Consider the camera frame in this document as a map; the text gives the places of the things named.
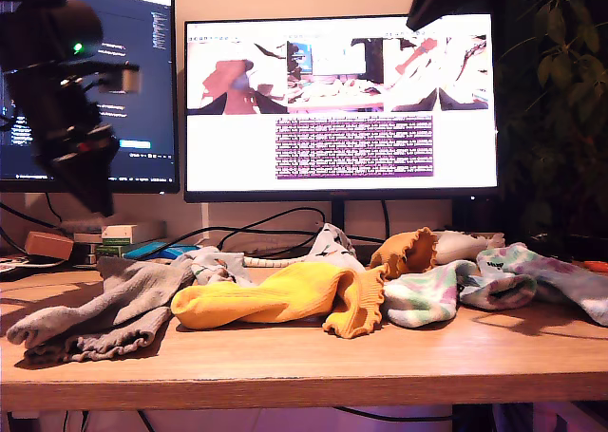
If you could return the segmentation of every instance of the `orange object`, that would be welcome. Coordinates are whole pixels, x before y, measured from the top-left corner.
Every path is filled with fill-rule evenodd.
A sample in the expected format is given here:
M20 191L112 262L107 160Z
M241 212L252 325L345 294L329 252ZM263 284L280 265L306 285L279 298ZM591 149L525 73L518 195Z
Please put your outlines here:
M370 268L389 265L387 280L404 273L422 273L435 267L437 236L429 228L389 237L371 256Z
M26 252L49 258L69 259L74 241L62 235L30 231L26 240Z
M608 273L608 263L605 261L584 261L582 265L591 272Z

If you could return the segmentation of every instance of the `computer monitor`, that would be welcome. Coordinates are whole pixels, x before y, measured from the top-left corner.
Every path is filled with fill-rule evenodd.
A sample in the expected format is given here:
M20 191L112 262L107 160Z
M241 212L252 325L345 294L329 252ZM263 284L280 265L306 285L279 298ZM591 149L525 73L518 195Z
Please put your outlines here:
M186 201L497 189L491 18L188 22Z
M96 88L87 92L120 141L111 164L111 190L177 193L175 0L82 1L95 9L104 28L104 41L91 60L141 67L139 94L100 93ZM3 3L1 8L13 10L15 5ZM84 85L94 79L86 78ZM4 80L0 90L0 110L10 115L13 103ZM23 118L0 133L0 191L65 191L34 162L31 141Z

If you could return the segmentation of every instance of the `monitor bezel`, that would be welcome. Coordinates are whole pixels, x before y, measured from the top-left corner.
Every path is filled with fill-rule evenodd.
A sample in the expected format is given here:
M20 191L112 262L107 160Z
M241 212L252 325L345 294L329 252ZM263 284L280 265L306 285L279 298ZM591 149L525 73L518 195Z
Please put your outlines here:
M127 195L139 194L176 194L181 188L180 178L180 141L179 141L179 107L178 107L178 64L177 64L177 20L176 0L171 0L171 92L173 104L173 156L175 159L175 176L173 182L142 182L110 180L112 193ZM36 178L0 178L0 193L67 193L63 183L54 179Z
M483 14L492 17L490 12L471 12L453 15ZM183 95L184 95L184 184L183 198L188 203L200 202L273 202L273 201L332 201L332 200L376 200L376 199L450 199L452 197L492 197L499 194L500 175L498 165L498 137L494 146L496 155L497 185L493 187L462 187L462 188L382 188L361 190L255 190L255 191L190 191L188 190L188 26L200 24L221 24L237 22L270 22L270 21L300 21L300 20L339 20L339 19L370 19L385 17L408 17L406 14L365 14L349 16L312 16L312 17L279 17L258 19L221 19L185 21L183 35ZM494 22L491 23L492 36ZM496 121L496 103L494 104L494 120Z

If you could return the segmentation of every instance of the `orange sock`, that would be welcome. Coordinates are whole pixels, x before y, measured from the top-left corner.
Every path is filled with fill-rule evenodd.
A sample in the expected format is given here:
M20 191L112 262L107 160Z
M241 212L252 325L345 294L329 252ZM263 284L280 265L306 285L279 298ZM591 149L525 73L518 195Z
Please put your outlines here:
M370 268L387 264L387 280L435 267L437 236L429 228L389 237L371 256Z

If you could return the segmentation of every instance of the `sock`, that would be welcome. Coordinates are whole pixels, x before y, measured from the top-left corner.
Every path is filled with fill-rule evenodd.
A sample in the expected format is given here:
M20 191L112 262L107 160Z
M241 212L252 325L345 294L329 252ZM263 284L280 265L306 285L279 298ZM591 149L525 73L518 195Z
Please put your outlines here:
M504 235L498 233L491 238L474 237L456 231L437 234L437 264L449 264L460 259L475 260L479 252L504 247Z
M339 268L363 272L365 268L357 260L356 252L347 236L335 226L326 223L314 240L313 247L304 261L329 263Z
M271 275L256 288L229 282L186 288L175 295L171 311L190 329L212 329L236 320L281 323L329 314L323 329L352 338L371 333L380 322L385 272L385 266L356 272L329 263L302 262Z
M477 271L471 261L454 261L424 273L408 273L384 287L383 313L404 328L419 328L456 315L457 283Z
M178 259L191 260L189 269L197 278L198 285L216 282L233 282L241 287L255 285L245 268L245 254L229 254L220 252L216 247L203 247L186 252Z
M518 309L534 299L537 283L529 275L502 272L482 263L481 276L470 275L459 283L463 304L484 310Z
M168 307L157 307L107 333L74 334L63 339L52 339L27 350L24 358L33 365L112 359L148 347L159 328L171 316Z
M101 257L97 269L104 293L78 308L64 306L38 310L14 324L7 338L34 348L78 325L82 334L108 331L168 304L176 291L192 284L194 275L183 268L146 261Z
M545 299L547 291L557 289L581 306L596 323L608 326L608 278L603 275L535 254L523 244L483 251L477 261L480 268L486 265L502 272L528 275L539 287L548 285L549 288L537 291L536 297L540 299ZM546 298L554 300L555 295Z
M426 272L435 266L436 244L437 236L429 228L393 235L371 256L370 268L388 264L387 280Z

